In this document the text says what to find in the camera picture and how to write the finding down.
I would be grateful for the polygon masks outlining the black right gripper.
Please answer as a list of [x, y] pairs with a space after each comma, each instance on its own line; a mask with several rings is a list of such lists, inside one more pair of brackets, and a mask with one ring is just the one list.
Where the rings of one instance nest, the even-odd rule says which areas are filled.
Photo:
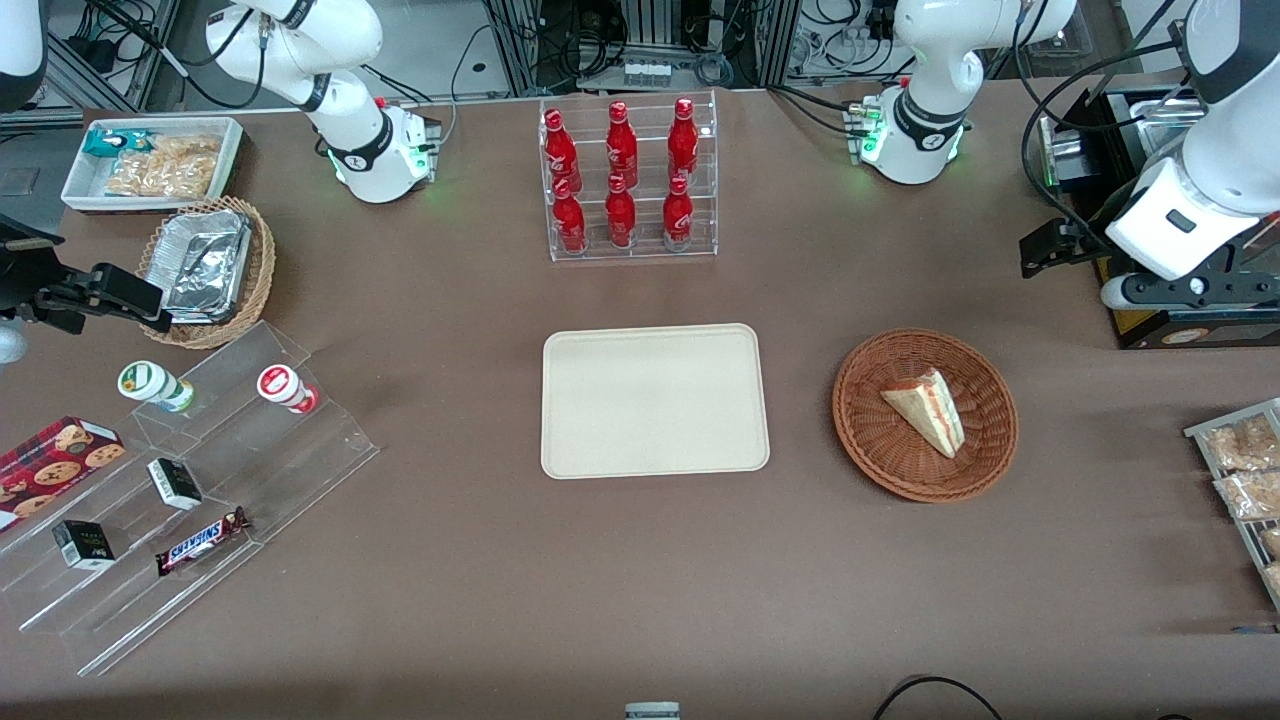
[[173, 315], [163, 307], [163, 291], [109, 263], [81, 272], [60, 261], [63, 238], [1, 217], [1, 310], [4, 319], [44, 323], [68, 334], [82, 334], [90, 297], [95, 306], [134, 318], [146, 331], [165, 334]]

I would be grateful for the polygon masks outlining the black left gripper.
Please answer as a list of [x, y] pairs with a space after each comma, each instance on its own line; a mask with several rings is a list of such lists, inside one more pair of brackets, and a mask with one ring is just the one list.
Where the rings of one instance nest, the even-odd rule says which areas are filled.
[[1020, 238], [1020, 272], [1030, 279], [1060, 264], [1076, 265], [1111, 258], [1117, 247], [1105, 234], [1098, 220], [1071, 220], [1066, 217], [1050, 219], [1044, 227], [1048, 236]]

